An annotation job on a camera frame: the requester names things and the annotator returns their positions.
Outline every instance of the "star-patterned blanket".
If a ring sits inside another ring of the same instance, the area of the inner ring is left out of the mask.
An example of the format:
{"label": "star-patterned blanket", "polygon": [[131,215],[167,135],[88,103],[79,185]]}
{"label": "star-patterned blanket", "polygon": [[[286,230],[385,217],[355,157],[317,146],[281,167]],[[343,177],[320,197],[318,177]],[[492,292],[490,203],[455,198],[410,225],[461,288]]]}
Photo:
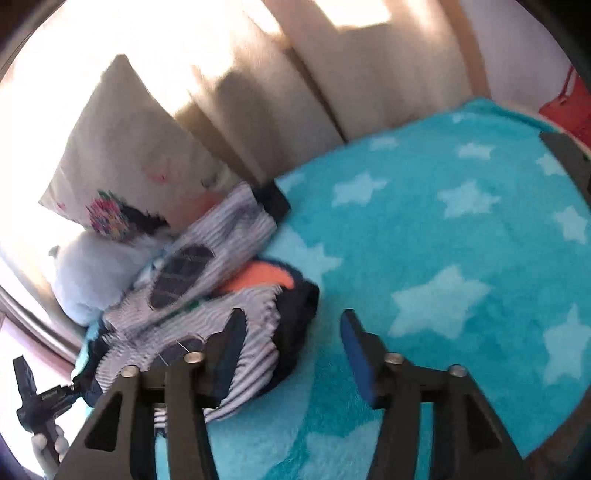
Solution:
{"label": "star-patterned blanket", "polygon": [[292,212],[263,256],[318,284],[320,308],[296,371],[208,425],[221,480],[365,478],[382,413],[356,390],[345,308],[417,365],[465,365],[523,455],[568,416],[591,380],[591,215],[540,131],[476,100],[279,179]]}

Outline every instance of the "metal bolt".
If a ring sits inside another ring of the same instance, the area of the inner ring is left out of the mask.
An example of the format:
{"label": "metal bolt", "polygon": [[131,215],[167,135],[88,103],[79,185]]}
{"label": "metal bolt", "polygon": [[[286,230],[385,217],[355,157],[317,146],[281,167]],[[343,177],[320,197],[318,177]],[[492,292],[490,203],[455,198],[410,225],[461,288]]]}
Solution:
{"label": "metal bolt", "polygon": [[402,365],[404,363],[404,357],[400,353],[386,353],[384,362],[390,365]]}
{"label": "metal bolt", "polygon": [[203,362],[204,359],[205,354],[203,352],[189,352],[184,356],[184,360],[188,364],[199,364]]}
{"label": "metal bolt", "polygon": [[449,368],[449,374],[454,377],[465,377],[468,374],[468,370],[461,365],[452,365]]}
{"label": "metal bolt", "polygon": [[121,376],[125,378],[135,377],[139,373],[139,368],[135,365],[127,365],[121,369]]}

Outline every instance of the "person's hand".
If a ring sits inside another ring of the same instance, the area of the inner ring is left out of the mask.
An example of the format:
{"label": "person's hand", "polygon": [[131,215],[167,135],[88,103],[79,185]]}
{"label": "person's hand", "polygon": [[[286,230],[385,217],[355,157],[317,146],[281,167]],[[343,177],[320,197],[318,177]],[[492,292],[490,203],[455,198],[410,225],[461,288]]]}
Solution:
{"label": "person's hand", "polygon": [[[56,448],[56,452],[60,456],[61,462],[61,459],[64,458],[64,455],[68,451],[70,445],[64,437],[64,431],[61,429],[59,425],[56,425],[56,432],[57,439],[54,444],[54,447]],[[39,462],[39,465],[41,465],[41,469],[45,473],[45,476],[48,479],[53,478],[53,476],[56,474],[55,466],[49,464],[46,457],[43,455],[43,450],[47,447],[47,439],[45,435],[43,435],[42,433],[34,435],[31,438],[31,445],[33,446],[33,453],[35,454],[35,458],[37,459],[37,462]]]}

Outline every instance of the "star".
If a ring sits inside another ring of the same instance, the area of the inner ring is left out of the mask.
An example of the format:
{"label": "star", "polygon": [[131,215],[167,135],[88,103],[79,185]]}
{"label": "star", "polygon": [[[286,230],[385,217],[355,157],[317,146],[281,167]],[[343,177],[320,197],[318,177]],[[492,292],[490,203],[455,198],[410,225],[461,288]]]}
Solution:
{"label": "star", "polygon": [[581,217],[573,206],[566,207],[562,212],[556,212],[552,218],[562,227],[562,236],[565,240],[574,240],[581,245],[587,243],[585,229],[588,221]]}
{"label": "star", "polygon": [[345,203],[367,205],[374,190],[382,190],[387,184],[387,180],[372,180],[368,172],[361,173],[351,181],[338,183],[334,186],[335,197],[332,206],[336,207]]}
{"label": "star", "polygon": [[457,156],[459,158],[480,158],[481,160],[490,160],[491,152],[495,147],[488,147],[486,145],[479,145],[471,142],[466,145],[460,145],[457,149]]}
{"label": "star", "polygon": [[374,138],[369,142],[369,149],[372,152],[376,150],[389,150],[399,145],[400,142],[394,137],[380,137]]}
{"label": "star", "polygon": [[341,258],[328,257],[324,252],[323,244],[308,248],[302,238],[287,225],[277,230],[271,244],[261,256],[289,263],[303,276],[316,283],[321,290],[322,276],[338,268],[343,262]]}
{"label": "star", "polygon": [[447,205],[444,218],[457,218],[466,213],[490,213],[491,206],[501,201],[501,197],[480,192],[476,180],[466,181],[456,189],[442,190],[437,198]]}
{"label": "star", "polygon": [[535,162],[540,167],[542,167],[542,169],[544,170],[544,175],[546,175],[547,177],[549,177],[550,175],[560,175],[561,177],[567,175],[566,171],[564,170],[560,162],[549,153],[544,154]]}
{"label": "star", "polygon": [[544,384],[551,385],[562,375],[581,379],[583,352],[591,338],[591,327],[581,323],[579,307],[573,303],[566,322],[544,332],[550,360],[544,370]]}
{"label": "star", "polygon": [[289,173],[287,175],[284,175],[280,179],[278,179],[277,186],[281,189],[281,191],[285,195],[287,195],[293,187],[295,187],[296,185],[299,185],[305,179],[306,179],[306,176],[302,172],[295,171],[295,172]]}
{"label": "star", "polygon": [[464,280],[458,266],[447,267],[424,285],[392,294],[400,312],[388,333],[402,336],[431,329],[456,339],[473,316],[470,308],[490,290],[489,285],[478,280]]}
{"label": "star", "polygon": [[463,112],[456,112],[452,113],[452,122],[454,124],[458,124],[464,120],[476,118],[476,115],[473,113],[463,113]]}
{"label": "star", "polygon": [[365,478],[374,455],[380,421],[360,425],[346,437],[316,432],[306,436],[310,454],[299,471],[299,480]]}

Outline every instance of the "teal fabric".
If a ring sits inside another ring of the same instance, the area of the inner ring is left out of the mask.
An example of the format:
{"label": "teal fabric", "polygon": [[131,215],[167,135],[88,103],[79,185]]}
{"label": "teal fabric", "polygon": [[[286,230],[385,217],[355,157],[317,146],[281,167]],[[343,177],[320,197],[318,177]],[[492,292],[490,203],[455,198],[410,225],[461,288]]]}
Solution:
{"label": "teal fabric", "polygon": [[417,365],[465,365],[523,455],[567,417],[591,379],[591,216],[540,131],[476,100],[279,180],[292,212],[264,256],[320,286],[319,313],[293,375],[208,425],[221,480],[365,477],[382,414],[357,394],[345,308]]}

